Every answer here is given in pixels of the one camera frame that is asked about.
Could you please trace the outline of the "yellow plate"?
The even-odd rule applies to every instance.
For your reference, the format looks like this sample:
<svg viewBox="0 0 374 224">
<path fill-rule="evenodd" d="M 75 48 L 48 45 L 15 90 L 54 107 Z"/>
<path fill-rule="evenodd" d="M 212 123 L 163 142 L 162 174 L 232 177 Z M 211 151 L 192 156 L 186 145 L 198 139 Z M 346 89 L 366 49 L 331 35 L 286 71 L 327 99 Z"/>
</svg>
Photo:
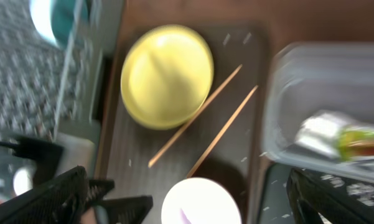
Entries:
<svg viewBox="0 0 374 224">
<path fill-rule="evenodd" d="M 205 39 L 189 27 L 164 25 L 143 34 L 127 53 L 121 97 L 135 122 L 172 129 L 198 112 L 213 79 L 213 56 Z"/>
</svg>

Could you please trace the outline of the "blue bowl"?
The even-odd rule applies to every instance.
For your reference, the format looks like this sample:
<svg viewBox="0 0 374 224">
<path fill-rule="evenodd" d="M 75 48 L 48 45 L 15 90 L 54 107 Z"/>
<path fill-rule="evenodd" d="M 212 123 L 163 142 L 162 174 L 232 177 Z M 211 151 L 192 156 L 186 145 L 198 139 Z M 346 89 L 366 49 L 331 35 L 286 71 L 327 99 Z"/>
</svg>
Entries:
<svg viewBox="0 0 374 224">
<path fill-rule="evenodd" d="M 77 0 L 30 0 L 29 12 L 38 34 L 49 44 L 65 49 L 76 4 Z"/>
</svg>

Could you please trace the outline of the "yellow green snack wrapper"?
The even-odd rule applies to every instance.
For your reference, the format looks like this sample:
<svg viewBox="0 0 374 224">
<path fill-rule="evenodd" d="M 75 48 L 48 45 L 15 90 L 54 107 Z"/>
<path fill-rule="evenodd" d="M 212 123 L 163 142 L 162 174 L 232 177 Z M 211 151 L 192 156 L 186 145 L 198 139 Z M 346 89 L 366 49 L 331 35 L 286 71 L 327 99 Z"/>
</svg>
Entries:
<svg viewBox="0 0 374 224">
<path fill-rule="evenodd" d="M 347 126 L 335 143 L 343 161 L 374 156 L 374 126 Z"/>
</svg>

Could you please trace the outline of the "pink bowl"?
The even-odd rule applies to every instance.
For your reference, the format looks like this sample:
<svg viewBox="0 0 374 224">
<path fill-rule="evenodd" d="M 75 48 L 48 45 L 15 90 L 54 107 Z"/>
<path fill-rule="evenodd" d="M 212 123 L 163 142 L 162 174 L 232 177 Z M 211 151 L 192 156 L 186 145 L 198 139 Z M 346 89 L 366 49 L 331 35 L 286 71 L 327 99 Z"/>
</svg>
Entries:
<svg viewBox="0 0 374 224">
<path fill-rule="evenodd" d="M 168 191 L 161 208 L 162 224 L 241 224 L 238 205 L 214 180 L 184 179 Z"/>
</svg>

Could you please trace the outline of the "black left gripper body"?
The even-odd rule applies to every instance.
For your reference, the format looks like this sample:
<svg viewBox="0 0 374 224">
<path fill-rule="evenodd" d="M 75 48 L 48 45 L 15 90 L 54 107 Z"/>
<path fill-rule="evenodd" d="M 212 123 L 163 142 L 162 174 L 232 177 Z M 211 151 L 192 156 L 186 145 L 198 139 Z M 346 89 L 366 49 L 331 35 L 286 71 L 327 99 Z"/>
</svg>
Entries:
<svg viewBox="0 0 374 224">
<path fill-rule="evenodd" d="M 90 179 L 81 223 L 141 224 L 153 207 L 151 195 L 105 200 L 113 180 Z"/>
</svg>

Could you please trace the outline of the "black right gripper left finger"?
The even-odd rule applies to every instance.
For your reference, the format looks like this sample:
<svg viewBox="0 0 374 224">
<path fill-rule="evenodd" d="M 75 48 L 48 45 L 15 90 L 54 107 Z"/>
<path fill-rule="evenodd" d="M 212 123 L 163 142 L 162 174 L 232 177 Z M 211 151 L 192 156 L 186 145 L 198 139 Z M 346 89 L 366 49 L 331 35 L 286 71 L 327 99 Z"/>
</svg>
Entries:
<svg viewBox="0 0 374 224">
<path fill-rule="evenodd" d="M 0 204 L 0 223 L 79 223 L 84 213 L 88 181 L 76 166 Z"/>
</svg>

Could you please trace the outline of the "white cup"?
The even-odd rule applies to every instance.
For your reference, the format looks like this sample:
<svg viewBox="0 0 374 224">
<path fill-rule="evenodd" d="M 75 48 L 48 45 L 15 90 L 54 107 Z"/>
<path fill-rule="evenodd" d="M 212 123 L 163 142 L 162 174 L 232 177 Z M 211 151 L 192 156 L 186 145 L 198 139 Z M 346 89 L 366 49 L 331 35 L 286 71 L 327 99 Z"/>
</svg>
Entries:
<svg viewBox="0 0 374 224">
<path fill-rule="evenodd" d="M 17 196 L 33 188 L 33 175 L 34 170 L 31 167 L 21 167 L 15 172 L 12 182 Z"/>
</svg>

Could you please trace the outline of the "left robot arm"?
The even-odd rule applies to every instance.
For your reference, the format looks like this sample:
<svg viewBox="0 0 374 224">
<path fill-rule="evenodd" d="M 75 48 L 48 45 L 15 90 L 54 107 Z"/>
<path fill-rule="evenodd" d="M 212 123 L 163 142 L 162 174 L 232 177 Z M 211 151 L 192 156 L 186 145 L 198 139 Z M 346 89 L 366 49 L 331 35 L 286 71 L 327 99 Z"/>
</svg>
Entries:
<svg viewBox="0 0 374 224">
<path fill-rule="evenodd" d="M 82 166 L 55 175 L 63 147 L 19 138 L 0 141 L 13 156 L 36 162 L 34 187 L 0 203 L 0 223 L 142 223 L 153 206 L 151 196 L 104 200 L 114 189 L 110 179 L 89 179 Z"/>
</svg>

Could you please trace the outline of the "wooden chopstick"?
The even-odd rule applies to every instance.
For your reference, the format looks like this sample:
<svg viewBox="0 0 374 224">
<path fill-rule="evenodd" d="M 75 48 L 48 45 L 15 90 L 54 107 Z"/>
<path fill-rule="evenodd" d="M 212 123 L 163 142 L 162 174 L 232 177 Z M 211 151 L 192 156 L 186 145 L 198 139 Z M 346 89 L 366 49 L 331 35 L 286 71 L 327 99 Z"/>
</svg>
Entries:
<svg viewBox="0 0 374 224">
<path fill-rule="evenodd" d="M 245 99 L 240 103 L 238 108 L 234 111 L 234 113 L 230 116 L 228 121 L 224 124 L 224 126 L 221 128 L 221 130 L 218 132 L 218 134 L 215 136 L 213 141 L 208 145 L 208 148 L 203 152 L 203 154 L 199 157 L 197 162 L 194 164 L 194 166 L 191 168 L 189 173 L 186 175 L 186 178 L 191 178 L 197 169 L 200 167 L 200 165 L 203 163 L 203 161 L 207 158 L 207 156 L 211 153 L 213 148 L 217 145 L 219 140 L 221 140 L 222 136 L 226 133 L 228 128 L 232 125 L 234 120 L 238 117 L 242 109 L 245 107 L 247 102 L 250 100 L 250 98 L 254 95 L 256 90 L 258 89 L 258 85 L 256 85 L 254 88 L 251 89 L 251 91 L 247 94 Z"/>
<path fill-rule="evenodd" d="M 148 162 L 148 168 L 151 168 L 162 155 L 176 142 L 176 140 L 183 134 L 183 132 L 199 117 L 199 115 L 206 109 L 206 107 L 218 96 L 218 94 L 231 82 L 236 74 L 242 68 L 242 64 L 239 65 L 225 80 L 224 82 L 207 98 L 203 105 L 198 111 L 178 129 L 175 134 L 163 145 L 160 150 L 153 156 Z"/>
</svg>

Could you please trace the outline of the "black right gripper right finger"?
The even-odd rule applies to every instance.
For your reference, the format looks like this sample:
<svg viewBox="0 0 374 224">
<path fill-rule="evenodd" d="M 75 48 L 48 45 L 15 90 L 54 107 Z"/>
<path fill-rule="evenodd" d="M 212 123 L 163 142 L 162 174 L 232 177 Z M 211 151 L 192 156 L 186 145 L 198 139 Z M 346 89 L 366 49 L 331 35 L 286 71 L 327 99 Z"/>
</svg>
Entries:
<svg viewBox="0 0 374 224">
<path fill-rule="evenodd" d="M 289 204 L 297 224 L 374 224 L 374 209 L 336 191 L 314 175 L 291 169 L 287 182 Z"/>
</svg>

